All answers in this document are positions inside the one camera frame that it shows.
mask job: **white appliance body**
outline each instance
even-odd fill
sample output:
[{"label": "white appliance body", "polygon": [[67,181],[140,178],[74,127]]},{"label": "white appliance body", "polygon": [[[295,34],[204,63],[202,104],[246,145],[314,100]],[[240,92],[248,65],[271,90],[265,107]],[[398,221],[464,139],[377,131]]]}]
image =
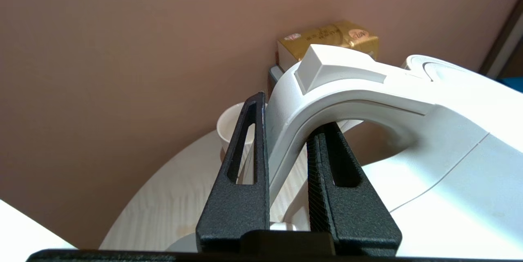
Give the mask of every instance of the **white appliance body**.
[{"label": "white appliance body", "polygon": [[397,68],[312,45],[266,108],[271,204],[306,137],[348,119],[400,151],[363,167],[402,231],[397,256],[523,258],[523,94],[435,58]]}]

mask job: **pinkish-brown wall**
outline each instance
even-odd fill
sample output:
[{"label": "pinkish-brown wall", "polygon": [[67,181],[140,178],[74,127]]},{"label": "pinkish-brown wall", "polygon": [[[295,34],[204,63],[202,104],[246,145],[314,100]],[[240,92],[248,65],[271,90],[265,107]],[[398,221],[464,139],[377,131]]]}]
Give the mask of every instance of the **pinkish-brown wall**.
[{"label": "pinkish-brown wall", "polygon": [[0,0],[0,198],[97,247],[166,160],[266,85],[275,40],[347,18],[379,60],[478,69],[516,0]]}]

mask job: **blue object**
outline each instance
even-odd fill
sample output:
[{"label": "blue object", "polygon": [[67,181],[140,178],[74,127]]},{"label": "blue object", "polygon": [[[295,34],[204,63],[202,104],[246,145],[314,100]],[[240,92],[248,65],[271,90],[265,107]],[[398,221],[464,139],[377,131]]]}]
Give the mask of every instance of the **blue object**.
[{"label": "blue object", "polygon": [[499,79],[498,82],[519,92],[523,92],[523,77],[504,78]]}]

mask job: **wood grain surface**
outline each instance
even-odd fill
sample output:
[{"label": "wood grain surface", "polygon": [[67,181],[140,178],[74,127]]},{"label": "wood grain surface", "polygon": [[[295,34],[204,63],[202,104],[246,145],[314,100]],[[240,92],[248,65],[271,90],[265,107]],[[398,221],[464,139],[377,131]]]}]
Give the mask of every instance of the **wood grain surface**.
[{"label": "wood grain surface", "polygon": [[[100,249],[164,251],[193,233],[220,169],[221,150],[213,131],[165,163],[127,204]],[[271,208],[271,221],[282,221],[306,177],[303,152]]]}]

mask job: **black clamp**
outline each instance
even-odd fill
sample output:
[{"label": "black clamp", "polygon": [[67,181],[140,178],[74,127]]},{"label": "black clamp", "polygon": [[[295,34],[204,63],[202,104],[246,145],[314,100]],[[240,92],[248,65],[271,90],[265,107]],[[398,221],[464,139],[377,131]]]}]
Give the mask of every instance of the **black clamp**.
[{"label": "black clamp", "polygon": [[[256,125],[255,183],[236,184],[247,128],[251,124]],[[400,229],[365,176],[338,125],[329,123],[317,128],[308,138],[307,154],[312,232],[270,232],[265,94],[258,93],[246,100],[196,226],[198,250],[267,254],[276,249],[280,254],[317,251],[394,256],[402,238]],[[299,246],[290,249],[292,244]],[[315,250],[312,245],[325,246]]]},{"label": "black clamp", "polygon": [[[254,184],[236,184],[247,130],[254,132]],[[240,238],[269,230],[269,174],[265,137],[265,93],[245,101],[224,162],[196,225],[198,251],[239,252]]]}]

